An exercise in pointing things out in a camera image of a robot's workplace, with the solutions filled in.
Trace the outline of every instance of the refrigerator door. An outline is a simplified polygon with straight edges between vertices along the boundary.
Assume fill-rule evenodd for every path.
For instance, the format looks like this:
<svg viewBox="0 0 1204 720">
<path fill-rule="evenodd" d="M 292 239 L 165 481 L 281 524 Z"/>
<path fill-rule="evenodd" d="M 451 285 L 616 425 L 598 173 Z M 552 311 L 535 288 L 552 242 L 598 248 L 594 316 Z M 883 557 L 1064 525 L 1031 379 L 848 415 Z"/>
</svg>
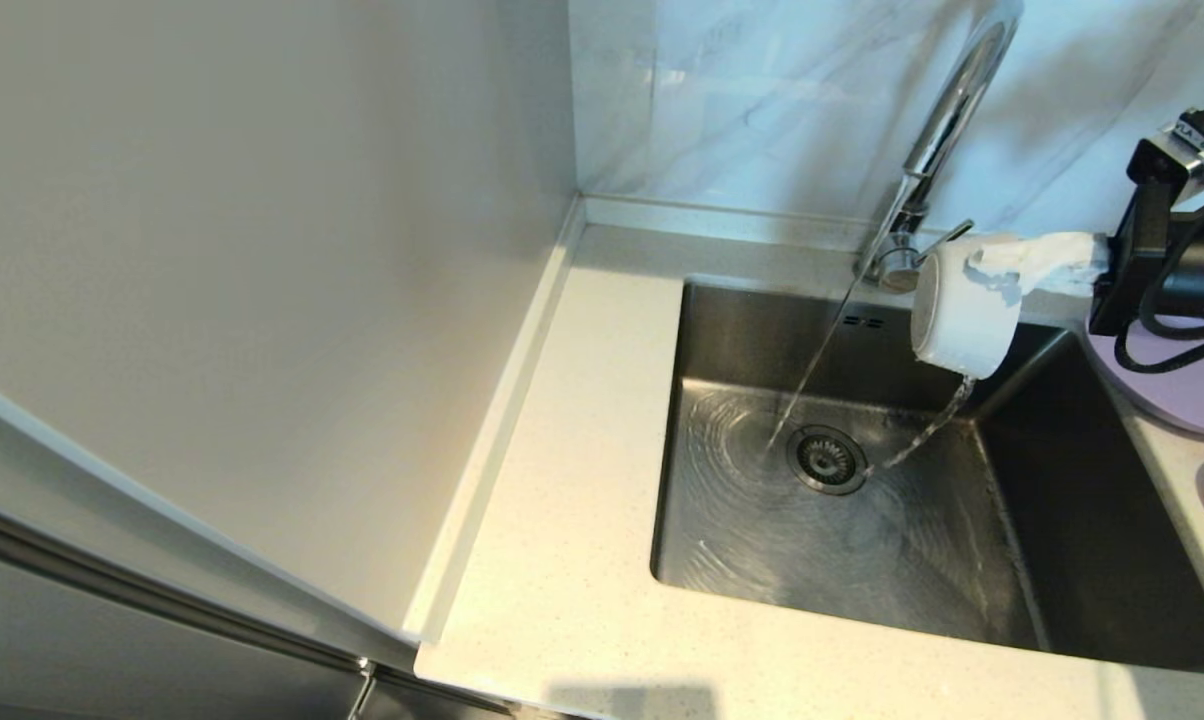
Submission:
<svg viewBox="0 0 1204 720">
<path fill-rule="evenodd" d="M 365 666 L 0 515 L 0 720 L 509 716 L 388 666 L 370 684 Z"/>
<path fill-rule="evenodd" d="M 409 669 L 415 660 L 414 648 L 182 527 L 2 419 L 0 515 L 118 568 L 311 642 L 397 669 Z"/>
<path fill-rule="evenodd" d="M 361 684 L 0 561 L 0 719 L 343 720 Z"/>
</svg>

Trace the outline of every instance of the drain strainer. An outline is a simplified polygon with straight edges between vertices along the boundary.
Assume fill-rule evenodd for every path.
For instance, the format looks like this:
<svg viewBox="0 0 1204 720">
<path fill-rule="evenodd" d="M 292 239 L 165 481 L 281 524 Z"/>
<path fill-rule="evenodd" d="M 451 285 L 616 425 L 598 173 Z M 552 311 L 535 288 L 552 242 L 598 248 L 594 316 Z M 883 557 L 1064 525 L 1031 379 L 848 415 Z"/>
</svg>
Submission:
<svg viewBox="0 0 1204 720">
<path fill-rule="evenodd" d="M 864 484 L 864 452 L 839 429 L 807 425 L 789 438 L 787 449 L 790 468 L 811 489 L 846 495 Z"/>
</svg>

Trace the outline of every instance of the wall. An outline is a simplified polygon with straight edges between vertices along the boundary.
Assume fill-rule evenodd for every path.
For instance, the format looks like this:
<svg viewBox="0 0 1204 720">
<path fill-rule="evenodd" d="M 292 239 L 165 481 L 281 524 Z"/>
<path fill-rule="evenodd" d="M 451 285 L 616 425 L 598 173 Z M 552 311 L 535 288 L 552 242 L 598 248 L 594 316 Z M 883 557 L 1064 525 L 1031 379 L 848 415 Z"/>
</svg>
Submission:
<svg viewBox="0 0 1204 720">
<path fill-rule="evenodd" d="M 878 218 L 991 0 L 571 0 L 584 191 Z M 1204 0 L 1026 0 L 928 225 L 1111 232 L 1138 138 L 1204 106 Z"/>
<path fill-rule="evenodd" d="M 396 628 L 569 113 L 562 4 L 0 1 L 0 413 Z"/>
</svg>

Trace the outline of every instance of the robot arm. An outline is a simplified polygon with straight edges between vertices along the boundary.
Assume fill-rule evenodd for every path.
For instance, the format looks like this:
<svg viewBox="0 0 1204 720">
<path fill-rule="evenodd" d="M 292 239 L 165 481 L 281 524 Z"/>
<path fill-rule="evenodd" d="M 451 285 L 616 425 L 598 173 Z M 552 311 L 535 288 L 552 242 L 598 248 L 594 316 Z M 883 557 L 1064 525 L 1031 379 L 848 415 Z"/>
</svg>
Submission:
<svg viewBox="0 0 1204 720">
<path fill-rule="evenodd" d="M 1141 140 L 1127 167 L 1137 191 L 1109 238 L 1111 264 L 1094 283 L 1090 331 L 1117 336 L 1119 365 L 1137 373 L 1168 373 L 1204 359 L 1204 342 L 1169 360 L 1143 364 L 1127 352 L 1134 321 L 1156 336 L 1204 341 L 1204 325 L 1173 327 L 1158 315 L 1204 319 L 1204 206 L 1171 206 L 1204 191 L 1204 110 L 1188 110 L 1158 135 Z"/>
</svg>

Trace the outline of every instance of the chrome faucet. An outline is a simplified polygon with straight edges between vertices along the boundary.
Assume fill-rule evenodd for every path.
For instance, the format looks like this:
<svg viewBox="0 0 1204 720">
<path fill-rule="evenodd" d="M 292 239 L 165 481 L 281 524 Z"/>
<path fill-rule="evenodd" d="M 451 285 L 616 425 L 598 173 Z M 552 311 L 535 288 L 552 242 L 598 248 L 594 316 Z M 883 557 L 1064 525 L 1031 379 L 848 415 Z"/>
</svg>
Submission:
<svg viewBox="0 0 1204 720">
<path fill-rule="evenodd" d="M 904 160 L 903 202 L 895 202 L 881 226 L 861 250 L 858 266 L 863 268 L 866 281 L 891 293 L 911 293 L 917 287 L 917 266 L 921 266 L 926 249 L 917 246 L 916 236 L 929 209 L 927 196 L 931 187 L 998 72 L 1022 13 L 1022 0 L 996 0 L 967 39 L 957 65 L 944 83 L 944 92 L 936 100 L 926 126 L 922 126 L 922 135 L 917 136 Z M 946 234 L 942 242 L 954 240 L 969 228 L 970 220 L 967 220 Z"/>
</svg>

